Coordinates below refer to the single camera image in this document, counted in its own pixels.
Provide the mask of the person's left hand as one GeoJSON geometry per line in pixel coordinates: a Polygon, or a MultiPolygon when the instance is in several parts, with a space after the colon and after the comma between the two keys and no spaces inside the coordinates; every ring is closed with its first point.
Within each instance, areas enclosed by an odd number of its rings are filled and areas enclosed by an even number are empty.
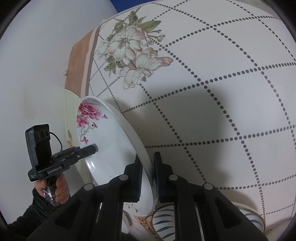
{"type": "MultiPolygon", "coordinates": [[[[46,180],[37,180],[34,182],[34,187],[41,197],[44,198],[44,189],[47,187],[46,180]]],[[[56,180],[55,201],[58,204],[66,203],[70,198],[70,190],[68,183],[63,173],[56,180]]]]}

